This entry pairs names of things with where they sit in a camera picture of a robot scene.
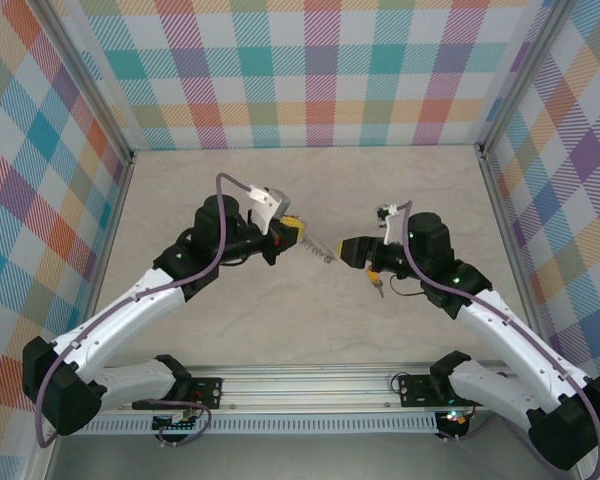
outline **white arm segment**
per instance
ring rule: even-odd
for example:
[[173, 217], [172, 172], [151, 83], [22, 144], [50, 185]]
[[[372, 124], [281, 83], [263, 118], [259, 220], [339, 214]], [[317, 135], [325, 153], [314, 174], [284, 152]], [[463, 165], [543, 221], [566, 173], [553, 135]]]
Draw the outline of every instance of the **white arm segment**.
[[[89, 324], [94, 322], [102, 313], [121, 300], [133, 296], [150, 288], [159, 287], [171, 283], [173, 278], [163, 270], [149, 269], [140, 280], [112, 302], [93, 318], [74, 328], [70, 332], [60, 335], [55, 339], [54, 350], [60, 354], [79, 333]], [[100, 324], [89, 336], [84, 339], [77, 349], [69, 353], [65, 362], [67, 365], [75, 362], [78, 366], [76, 373], [86, 383], [94, 380], [96, 375], [105, 366], [113, 355], [126, 344], [131, 337], [140, 332], [153, 320], [165, 315], [170, 310], [185, 303], [181, 288], [171, 288], [155, 295], [143, 297], [136, 302], [130, 303], [118, 310]]]
[[[558, 355], [549, 345], [544, 343], [540, 337], [511, 311], [496, 290], [483, 290], [476, 296], [508, 314], [511, 322], [516, 322], [534, 337], [569, 372], [576, 383], [584, 388], [586, 385], [584, 380], [587, 376], [586, 373], [573, 366]], [[491, 345], [504, 362], [516, 372], [521, 382], [528, 388], [530, 394], [537, 401], [537, 404], [545, 412], [549, 413], [560, 406], [559, 397], [563, 394], [567, 397], [575, 395], [575, 390], [568, 382], [561, 378], [560, 374], [553, 369], [551, 364], [533, 345], [527, 342], [522, 335], [510, 325], [507, 325], [500, 317], [497, 317], [486, 308], [472, 302], [469, 306], [463, 306], [460, 309], [457, 320]], [[468, 394], [464, 398], [483, 403], [471, 394]], [[483, 403], [483, 405], [493, 408], [489, 403]]]
[[164, 363], [151, 360], [144, 365], [105, 368], [95, 381], [107, 387], [107, 393], [102, 396], [102, 411], [136, 400], [164, 398], [176, 379]]
[[535, 410], [539, 405], [516, 379], [505, 378], [471, 360], [458, 365], [449, 382], [456, 395], [485, 405], [525, 432], [531, 428], [527, 410]]

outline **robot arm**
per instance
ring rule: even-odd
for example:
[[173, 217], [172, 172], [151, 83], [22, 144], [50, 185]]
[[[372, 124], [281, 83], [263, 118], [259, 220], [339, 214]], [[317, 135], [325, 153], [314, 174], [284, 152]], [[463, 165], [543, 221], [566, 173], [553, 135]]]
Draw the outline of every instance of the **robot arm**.
[[[377, 215], [380, 225], [386, 228], [385, 237], [345, 240], [339, 247], [340, 258], [353, 268], [370, 264], [375, 272], [421, 279], [407, 259], [398, 233], [402, 207], [385, 205], [377, 209]], [[511, 311], [484, 275], [456, 259], [449, 230], [440, 217], [418, 213], [408, 218], [406, 227], [408, 237], [407, 230], [402, 233], [408, 239], [412, 262], [421, 274], [433, 280], [421, 279], [427, 299], [485, 339], [518, 376], [504, 378], [468, 355], [453, 352], [431, 367], [431, 386], [440, 400], [462, 398], [490, 408], [528, 432], [539, 453], [554, 466], [565, 470], [573, 467], [598, 443], [594, 422], [576, 387], [584, 392], [600, 420], [600, 376], [589, 378], [544, 344]], [[444, 290], [432, 286], [434, 283]], [[544, 354], [536, 345], [542, 346]]]
[[[44, 391], [42, 413], [60, 435], [79, 430], [103, 408], [144, 399], [191, 399], [189, 373], [168, 355], [139, 366], [104, 366], [134, 335], [218, 278], [223, 264], [262, 254], [274, 265], [278, 255], [297, 243], [301, 231], [284, 217], [289, 199], [277, 190], [254, 186], [247, 193], [254, 200], [247, 220], [234, 198], [222, 196], [224, 218], [219, 197], [207, 198], [193, 227], [182, 232], [127, 292], [53, 342], [37, 337], [25, 346], [23, 390], [34, 402]], [[219, 263], [209, 269], [221, 248], [221, 222], [224, 249]]]

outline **small key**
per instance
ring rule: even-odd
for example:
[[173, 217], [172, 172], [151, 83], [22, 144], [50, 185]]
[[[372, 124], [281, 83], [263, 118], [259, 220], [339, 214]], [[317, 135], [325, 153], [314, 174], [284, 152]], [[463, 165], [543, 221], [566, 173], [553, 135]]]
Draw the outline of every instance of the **small key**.
[[382, 291], [382, 287], [384, 284], [382, 283], [382, 280], [380, 280], [380, 275], [378, 275], [376, 272], [372, 272], [371, 269], [367, 268], [367, 276], [369, 277], [369, 280], [371, 280], [371, 284], [374, 287], [376, 287], [380, 292], [380, 297], [384, 298], [384, 292]]

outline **black cable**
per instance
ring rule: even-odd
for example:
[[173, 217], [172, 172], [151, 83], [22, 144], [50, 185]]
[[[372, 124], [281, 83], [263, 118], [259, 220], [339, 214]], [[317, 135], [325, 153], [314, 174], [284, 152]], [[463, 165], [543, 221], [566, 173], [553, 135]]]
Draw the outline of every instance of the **black cable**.
[[396, 378], [398, 378], [400, 375], [409, 375], [409, 374], [407, 372], [398, 372], [393, 376], [393, 378], [391, 379], [391, 382], [389, 383], [389, 388], [396, 395], [400, 395], [400, 392], [398, 390], [396, 390], [395, 388], [393, 388], [393, 382], [395, 382]]
[[237, 266], [242, 265], [243, 263], [245, 263], [247, 260], [249, 260], [249, 257], [241, 258], [237, 262], [233, 262], [233, 263], [221, 263], [220, 265], [223, 266], [223, 267], [237, 267]]
[[391, 290], [393, 290], [395, 294], [400, 295], [401, 297], [417, 297], [418, 295], [424, 295], [424, 292], [400, 293], [393, 286], [393, 279], [396, 277], [397, 277], [397, 275], [392, 275], [391, 278], [389, 279], [389, 286], [391, 287]]

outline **beige floor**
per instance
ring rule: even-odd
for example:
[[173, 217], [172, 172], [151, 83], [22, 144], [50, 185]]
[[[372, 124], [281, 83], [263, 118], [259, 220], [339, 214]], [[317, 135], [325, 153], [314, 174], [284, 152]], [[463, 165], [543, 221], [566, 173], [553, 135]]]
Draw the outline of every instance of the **beige floor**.
[[[308, 232], [331, 249], [344, 238], [381, 236], [374, 207], [412, 199], [414, 212], [442, 217], [456, 255], [481, 269], [522, 315], [469, 146], [141, 153], [100, 308], [191, 226], [220, 171], [283, 190], [292, 201], [289, 213], [306, 219]], [[235, 188], [225, 191], [249, 205]], [[399, 287], [415, 291], [418, 284]], [[113, 364], [161, 353], [188, 365], [435, 361], [454, 349], [479, 360], [498, 358], [423, 297], [399, 297], [388, 288], [385, 294], [382, 300], [362, 270], [326, 264], [299, 245], [275, 267], [253, 257], [222, 270], [186, 306], [134, 338]]]

